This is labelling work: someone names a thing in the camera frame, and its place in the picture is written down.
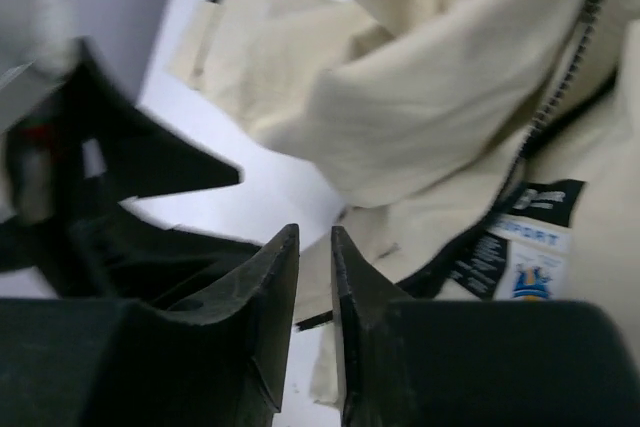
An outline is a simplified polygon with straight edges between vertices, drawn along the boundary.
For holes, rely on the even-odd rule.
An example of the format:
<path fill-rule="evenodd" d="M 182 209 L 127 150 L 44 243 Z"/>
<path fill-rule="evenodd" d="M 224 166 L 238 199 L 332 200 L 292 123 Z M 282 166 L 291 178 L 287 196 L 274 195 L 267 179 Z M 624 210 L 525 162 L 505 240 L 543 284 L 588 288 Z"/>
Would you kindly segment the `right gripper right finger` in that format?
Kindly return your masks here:
<path fill-rule="evenodd" d="M 345 426 L 635 426 L 639 373 L 582 302 L 418 300 L 331 233 Z"/>

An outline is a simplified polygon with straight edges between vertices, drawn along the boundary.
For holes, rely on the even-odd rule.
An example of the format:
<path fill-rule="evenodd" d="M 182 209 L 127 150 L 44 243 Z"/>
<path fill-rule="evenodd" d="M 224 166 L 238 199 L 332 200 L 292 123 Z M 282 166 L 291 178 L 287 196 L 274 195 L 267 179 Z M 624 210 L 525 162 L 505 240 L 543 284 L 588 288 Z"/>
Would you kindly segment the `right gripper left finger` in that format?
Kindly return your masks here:
<path fill-rule="evenodd" d="M 1 303 L 5 426 L 268 426 L 282 406 L 299 229 L 166 310 Z"/>

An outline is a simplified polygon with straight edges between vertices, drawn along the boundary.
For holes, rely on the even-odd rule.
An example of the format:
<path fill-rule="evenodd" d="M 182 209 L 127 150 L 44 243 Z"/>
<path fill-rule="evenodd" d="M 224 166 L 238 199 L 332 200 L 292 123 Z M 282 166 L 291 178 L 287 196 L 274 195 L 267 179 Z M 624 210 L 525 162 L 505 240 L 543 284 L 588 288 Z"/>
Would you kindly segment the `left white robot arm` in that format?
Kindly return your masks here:
<path fill-rule="evenodd" d="M 162 228 L 130 199 L 240 182 L 239 170 L 136 107 L 73 25 L 68 0 L 1 0 L 7 82 L 34 78 L 1 110 L 1 268 L 37 268 L 65 298 L 203 307 L 204 290 L 258 250 Z"/>

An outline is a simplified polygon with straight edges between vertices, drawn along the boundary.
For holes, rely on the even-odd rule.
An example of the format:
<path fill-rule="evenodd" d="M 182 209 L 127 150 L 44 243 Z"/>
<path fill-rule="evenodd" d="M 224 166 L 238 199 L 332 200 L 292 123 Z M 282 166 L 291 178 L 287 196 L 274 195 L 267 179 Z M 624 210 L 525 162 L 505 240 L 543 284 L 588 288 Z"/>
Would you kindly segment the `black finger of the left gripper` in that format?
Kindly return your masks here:
<path fill-rule="evenodd" d="M 1 137 L 1 268 L 35 267 L 63 298 L 166 307 L 220 279 L 256 244 L 163 228 L 124 207 L 237 185 L 241 174 L 139 110 L 87 40 L 64 83 Z"/>

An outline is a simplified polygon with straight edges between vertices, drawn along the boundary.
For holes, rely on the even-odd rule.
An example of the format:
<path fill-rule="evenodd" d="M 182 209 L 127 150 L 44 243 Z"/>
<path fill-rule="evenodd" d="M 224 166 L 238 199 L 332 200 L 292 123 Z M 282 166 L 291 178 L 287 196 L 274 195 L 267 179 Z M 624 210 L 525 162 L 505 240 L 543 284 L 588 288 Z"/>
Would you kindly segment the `beige jacket black lining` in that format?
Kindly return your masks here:
<path fill-rule="evenodd" d="M 639 0 L 206 0 L 169 72 L 312 163 L 381 274 L 639 350 Z"/>

